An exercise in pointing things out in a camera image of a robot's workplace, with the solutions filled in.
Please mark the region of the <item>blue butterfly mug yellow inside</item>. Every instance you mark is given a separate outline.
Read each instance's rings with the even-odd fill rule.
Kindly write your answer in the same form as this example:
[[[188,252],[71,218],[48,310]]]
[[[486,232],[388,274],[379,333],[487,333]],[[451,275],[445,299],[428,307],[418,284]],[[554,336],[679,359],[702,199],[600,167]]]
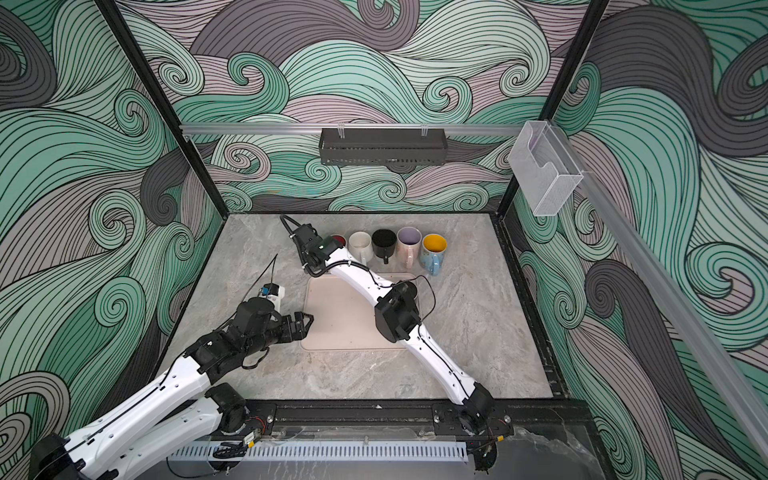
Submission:
[[[422,239],[419,262],[431,276],[437,276],[443,267],[447,240],[439,234],[428,234]]]

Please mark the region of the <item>white ribbed mug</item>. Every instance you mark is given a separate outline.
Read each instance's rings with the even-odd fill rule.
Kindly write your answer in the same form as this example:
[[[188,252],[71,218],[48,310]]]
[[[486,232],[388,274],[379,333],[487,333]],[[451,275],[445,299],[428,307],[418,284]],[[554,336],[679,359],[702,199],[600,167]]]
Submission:
[[[354,232],[350,235],[347,245],[349,252],[363,265],[367,265],[374,257],[372,237],[367,232]]]

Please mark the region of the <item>beige pink ribbed mug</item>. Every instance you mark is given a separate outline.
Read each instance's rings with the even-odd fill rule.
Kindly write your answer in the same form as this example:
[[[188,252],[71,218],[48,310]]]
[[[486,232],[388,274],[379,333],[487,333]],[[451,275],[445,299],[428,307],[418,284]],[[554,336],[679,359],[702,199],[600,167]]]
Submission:
[[[411,269],[416,263],[421,242],[422,233],[416,227],[405,226],[397,232],[396,257],[405,269]]]

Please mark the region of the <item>cream white mug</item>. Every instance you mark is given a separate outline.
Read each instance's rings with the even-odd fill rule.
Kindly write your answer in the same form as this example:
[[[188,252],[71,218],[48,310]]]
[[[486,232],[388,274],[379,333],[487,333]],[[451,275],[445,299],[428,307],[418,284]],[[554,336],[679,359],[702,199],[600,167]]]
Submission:
[[[342,236],[342,235],[339,235],[339,234],[333,234],[333,235],[332,235],[332,238],[333,238],[333,239],[334,239],[334,240],[335,240],[335,241],[336,241],[336,242],[337,242],[337,243],[338,243],[338,244],[339,244],[339,245],[340,245],[342,248],[346,248],[346,247],[347,247],[347,240],[346,240],[346,238],[345,238],[344,236]]]

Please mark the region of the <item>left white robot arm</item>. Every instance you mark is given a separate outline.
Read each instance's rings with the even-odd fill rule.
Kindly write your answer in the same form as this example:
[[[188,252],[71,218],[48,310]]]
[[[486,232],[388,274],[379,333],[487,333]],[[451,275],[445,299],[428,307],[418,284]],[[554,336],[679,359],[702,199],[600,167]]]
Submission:
[[[244,398],[223,377],[246,357],[304,339],[314,317],[280,314],[254,297],[187,347],[172,365],[117,407],[67,437],[50,434],[31,453],[31,479],[134,479],[193,440],[237,434]]]

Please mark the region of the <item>black mug white base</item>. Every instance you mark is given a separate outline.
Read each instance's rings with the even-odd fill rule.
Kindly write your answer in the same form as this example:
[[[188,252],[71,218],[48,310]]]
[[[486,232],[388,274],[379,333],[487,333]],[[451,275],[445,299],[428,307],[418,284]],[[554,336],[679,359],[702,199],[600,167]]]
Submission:
[[[387,265],[395,254],[397,234],[389,229],[378,229],[371,235],[371,241],[374,255]]]

